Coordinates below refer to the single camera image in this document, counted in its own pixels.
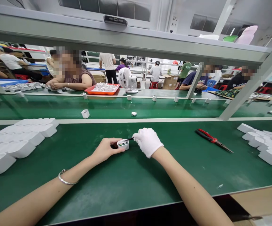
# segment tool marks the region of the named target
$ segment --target pliers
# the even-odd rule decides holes
[[[222,149],[228,152],[234,153],[233,151],[231,151],[229,148],[227,148],[225,145],[223,145],[216,138],[214,138],[213,136],[211,136],[209,133],[205,132],[204,130],[197,129],[195,132],[201,137],[205,138],[206,140],[209,140],[211,143],[215,143],[217,146],[220,146]]]

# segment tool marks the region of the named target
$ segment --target white fan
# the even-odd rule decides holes
[[[135,84],[137,87],[137,78],[133,77],[129,68],[124,67],[119,70],[119,84],[126,89],[126,93],[138,93],[138,90],[133,89]]]

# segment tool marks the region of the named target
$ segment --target white glove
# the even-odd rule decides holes
[[[139,129],[138,133],[134,133],[133,137],[141,151],[148,158],[150,158],[159,147],[164,146],[152,128]]]

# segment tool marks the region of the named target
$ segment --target red tray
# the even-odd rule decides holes
[[[116,89],[113,91],[113,92],[106,92],[106,91],[92,91],[95,87],[94,86],[91,86],[90,88],[87,88],[85,89],[85,91],[88,93],[88,94],[96,94],[96,95],[114,95],[116,93],[116,91],[118,90],[119,88],[119,84],[109,84],[108,85],[115,85],[117,86]]]

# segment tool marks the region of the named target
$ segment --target silver bracelet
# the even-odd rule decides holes
[[[78,182],[70,183],[70,182],[67,182],[67,181],[65,181],[65,180],[63,180],[63,179],[61,178],[61,175],[62,175],[63,173],[65,173],[66,171],[68,171],[68,170],[63,169],[63,170],[58,174],[58,178],[61,180],[61,182],[63,182],[64,184],[67,184],[67,185],[74,185],[74,184],[77,184]]]

